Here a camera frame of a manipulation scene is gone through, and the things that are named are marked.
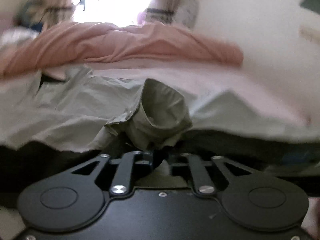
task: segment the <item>pink comforter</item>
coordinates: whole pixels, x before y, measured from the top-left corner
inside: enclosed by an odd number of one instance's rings
[[[108,23],[64,23],[1,53],[0,77],[71,62],[110,63],[130,58],[240,66],[243,53],[237,45],[162,24],[118,28]]]

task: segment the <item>pillow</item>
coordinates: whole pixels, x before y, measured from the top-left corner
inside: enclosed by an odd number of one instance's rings
[[[39,32],[30,30],[24,27],[15,27],[6,30],[0,36],[0,50],[6,48],[9,45],[19,45],[22,42],[35,39],[39,35]]]

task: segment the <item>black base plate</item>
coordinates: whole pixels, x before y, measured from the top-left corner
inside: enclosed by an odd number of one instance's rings
[[[311,238],[300,228],[268,233],[244,228],[226,216],[216,199],[196,197],[190,190],[136,189],[129,198],[110,200],[93,224],[67,234],[28,229],[16,240],[301,240]]]

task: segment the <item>circular pad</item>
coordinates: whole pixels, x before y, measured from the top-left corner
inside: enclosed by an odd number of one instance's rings
[[[258,207],[276,208],[285,202],[285,194],[279,189],[259,187],[249,193],[249,199]]]
[[[41,195],[41,203],[47,208],[63,209],[72,206],[78,198],[77,192],[67,187],[56,187]]]
[[[222,194],[222,206],[242,226],[272,232],[302,222],[309,202],[296,185],[254,173],[235,177]]]
[[[33,228],[68,232],[93,219],[104,203],[102,191],[86,176],[58,174],[27,187],[18,210]]]

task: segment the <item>gray cloth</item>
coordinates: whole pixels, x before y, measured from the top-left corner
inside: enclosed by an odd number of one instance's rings
[[[0,93],[0,143],[14,149],[39,141],[57,150],[103,149],[125,131],[140,149],[174,145],[186,129],[225,131],[249,138],[318,142],[320,129],[259,116],[231,92],[194,95],[155,80],[95,76],[75,67],[65,83],[41,74]]]
[[[164,160],[152,173],[135,182],[143,188],[186,188],[188,184],[181,176],[171,176],[170,167]]]

